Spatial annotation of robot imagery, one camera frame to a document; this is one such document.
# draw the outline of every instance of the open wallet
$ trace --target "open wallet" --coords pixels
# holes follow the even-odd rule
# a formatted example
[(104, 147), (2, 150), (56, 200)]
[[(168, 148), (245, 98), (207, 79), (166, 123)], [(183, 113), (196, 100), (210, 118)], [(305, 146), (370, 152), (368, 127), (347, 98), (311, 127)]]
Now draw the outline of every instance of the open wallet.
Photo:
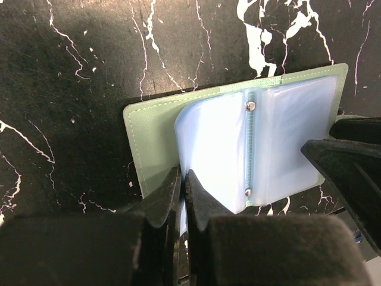
[(335, 64), (127, 106), (143, 198), (179, 164), (233, 213), (322, 184), (300, 149), (329, 137), (347, 71)]

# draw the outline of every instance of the card holder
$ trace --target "card holder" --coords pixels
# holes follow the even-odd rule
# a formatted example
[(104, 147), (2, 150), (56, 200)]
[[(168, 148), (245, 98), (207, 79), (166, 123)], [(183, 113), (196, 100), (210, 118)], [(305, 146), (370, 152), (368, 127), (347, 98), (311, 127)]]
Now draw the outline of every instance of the card holder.
[(321, 184), (300, 148), (328, 137), (338, 109), (337, 84), (337, 76), (326, 76), (186, 106), (175, 122), (183, 175), (193, 169), (234, 213)]

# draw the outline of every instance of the green leather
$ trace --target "green leather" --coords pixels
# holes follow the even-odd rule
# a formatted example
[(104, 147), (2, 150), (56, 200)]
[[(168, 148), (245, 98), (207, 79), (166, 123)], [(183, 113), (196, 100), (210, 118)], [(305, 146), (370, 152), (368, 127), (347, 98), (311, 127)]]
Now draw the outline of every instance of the green leather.
[(335, 64), (329, 67), (249, 80), (127, 106), (123, 111), (123, 117), (143, 198), (162, 183), (172, 167), (179, 165), (174, 122), (186, 105), (204, 98), (211, 98), (246, 88), (271, 87), (306, 79), (337, 75), (339, 81), (336, 87), (336, 102), (332, 108), (332, 122), (334, 122), (347, 71), (348, 66), (346, 64)]

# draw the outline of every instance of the metal rivet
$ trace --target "metal rivet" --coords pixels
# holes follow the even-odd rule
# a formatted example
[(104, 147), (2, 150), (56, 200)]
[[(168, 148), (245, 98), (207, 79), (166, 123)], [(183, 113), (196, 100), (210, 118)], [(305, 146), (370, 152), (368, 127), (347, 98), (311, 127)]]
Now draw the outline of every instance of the metal rivet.
[(245, 195), (249, 197), (252, 194), (252, 189), (246, 189)]
[(246, 110), (253, 111), (255, 109), (255, 102), (249, 101), (246, 103)]

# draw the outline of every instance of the black tabletop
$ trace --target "black tabletop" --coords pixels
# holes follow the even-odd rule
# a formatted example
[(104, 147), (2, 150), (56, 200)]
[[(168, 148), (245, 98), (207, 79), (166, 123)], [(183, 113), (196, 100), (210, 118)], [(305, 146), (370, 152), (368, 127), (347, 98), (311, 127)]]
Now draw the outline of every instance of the black tabletop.
[[(349, 65), (341, 108), (381, 116), (376, 0), (0, 0), (0, 222), (141, 200), (122, 110)], [(330, 213), (328, 186), (258, 208)]]

